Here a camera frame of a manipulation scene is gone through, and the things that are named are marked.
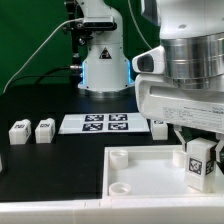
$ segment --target white plastic part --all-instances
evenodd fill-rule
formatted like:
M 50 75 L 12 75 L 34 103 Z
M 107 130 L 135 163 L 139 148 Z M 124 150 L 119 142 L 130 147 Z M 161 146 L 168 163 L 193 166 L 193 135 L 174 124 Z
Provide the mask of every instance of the white plastic part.
M 29 120 L 17 121 L 9 131 L 11 145 L 25 144 L 31 135 L 31 122 Z
M 110 196 L 124 196 L 131 194 L 131 186 L 126 183 L 117 182 L 109 187 Z
M 128 167 L 128 152 L 123 149 L 110 151 L 110 166 L 112 169 L 119 170 Z
M 179 168 L 184 168 L 186 164 L 186 153 L 179 150 L 173 151 L 173 165 Z
M 217 143 L 198 138 L 187 144 L 185 182 L 190 187 L 211 192 L 215 182 L 215 161 L 210 158 L 210 150 Z
M 224 76 L 210 81 L 210 88 L 199 94 L 176 88 L 163 75 L 140 74 L 135 80 L 139 112 L 147 119 L 224 133 Z
M 154 70 L 152 72 L 141 71 L 140 68 L 138 67 L 138 60 L 140 60 L 140 58 L 147 56 L 147 55 L 150 55 L 153 60 Z M 164 51 L 163 46 L 154 48 L 144 54 L 136 56 L 132 60 L 133 69 L 135 72 L 139 72 L 139 73 L 164 74 L 165 68 L 166 68 L 164 56 L 165 56 L 165 51 Z
M 35 130 L 36 143 L 51 143 L 55 134 L 55 121 L 51 118 L 40 121 Z
M 161 39 L 206 36 L 224 31 L 223 0 L 157 0 Z
M 153 140 L 168 139 L 168 125 L 164 121 L 151 120 L 151 132 Z

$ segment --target black table surface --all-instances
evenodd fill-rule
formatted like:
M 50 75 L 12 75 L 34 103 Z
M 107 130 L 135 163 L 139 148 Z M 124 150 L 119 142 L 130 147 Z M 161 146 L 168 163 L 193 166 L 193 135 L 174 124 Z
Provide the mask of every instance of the black table surface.
M 0 202 L 99 199 L 105 147 L 179 144 L 172 128 L 168 141 L 152 141 L 150 133 L 57 134 L 66 114 L 134 112 L 134 95 L 97 100 L 67 84 L 11 88 L 0 97 Z M 47 118 L 56 121 L 55 138 L 36 144 L 34 130 Z M 32 136 L 25 145 L 10 146 L 8 131 L 23 119 L 31 121 Z

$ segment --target black cable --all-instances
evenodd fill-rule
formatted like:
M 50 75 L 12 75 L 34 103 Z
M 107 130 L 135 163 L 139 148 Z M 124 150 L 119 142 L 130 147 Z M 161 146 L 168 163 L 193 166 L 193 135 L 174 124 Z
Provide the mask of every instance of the black cable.
M 7 88 L 5 89 L 5 93 L 7 92 L 7 90 L 12 86 L 13 83 L 21 80 L 21 79 L 27 79 L 27 78 L 67 78 L 68 75 L 28 75 L 28 76 L 23 76 L 17 79 L 12 80 L 9 85 L 7 86 Z
M 59 71 L 64 71 L 64 70 L 70 70 L 70 67 L 66 66 L 66 67 L 59 67 L 59 68 L 54 68 L 48 72 L 46 72 L 44 75 L 39 76 L 39 79 L 37 79 L 37 81 L 34 83 L 35 85 L 39 84 L 44 78 L 48 77 L 49 75 L 55 73 L 55 72 L 59 72 Z

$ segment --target small white block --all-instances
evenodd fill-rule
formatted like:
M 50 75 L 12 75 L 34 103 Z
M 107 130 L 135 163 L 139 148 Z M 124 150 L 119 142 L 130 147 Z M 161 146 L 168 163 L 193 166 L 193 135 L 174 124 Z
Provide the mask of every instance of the small white block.
M 25 144 L 31 135 L 31 122 L 29 120 L 17 121 L 9 131 L 11 145 Z
M 153 140 L 168 139 L 168 125 L 164 121 L 151 120 L 151 132 Z
M 184 168 L 186 165 L 186 153 L 180 150 L 173 151 L 173 165 Z
M 210 158 L 210 149 L 217 143 L 198 138 L 187 144 L 185 182 L 190 187 L 210 192 L 215 181 L 215 161 Z
M 110 151 L 110 166 L 112 169 L 121 170 L 128 167 L 128 151 L 115 149 Z
M 51 143 L 55 134 L 55 121 L 51 118 L 41 120 L 35 130 L 36 143 Z

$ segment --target black label on cube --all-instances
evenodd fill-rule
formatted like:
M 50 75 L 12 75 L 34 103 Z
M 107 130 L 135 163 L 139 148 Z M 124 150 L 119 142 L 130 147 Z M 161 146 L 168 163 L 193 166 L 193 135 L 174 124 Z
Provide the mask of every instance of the black label on cube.
M 18 128 L 18 129 L 21 129 L 21 128 L 24 128 L 25 125 L 21 124 L 21 125 L 16 125 L 15 128 Z
M 202 174 L 202 162 L 193 158 L 189 161 L 189 171 L 198 175 Z
M 213 160 L 207 162 L 207 164 L 206 164 L 206 175 L 208 175 L 211 172 L 213 172 L 214 168 L 215 168 L 215 163 L 214 163 Z
M 163 121 L 154 121 L 154 124 L 164 124 Z
M 84 124 L 82 131 L 102 131 L 103 123 Z
M 50 127 L 50 124 L 41 124 L 40 127 L 41 128 L 49 128 Z

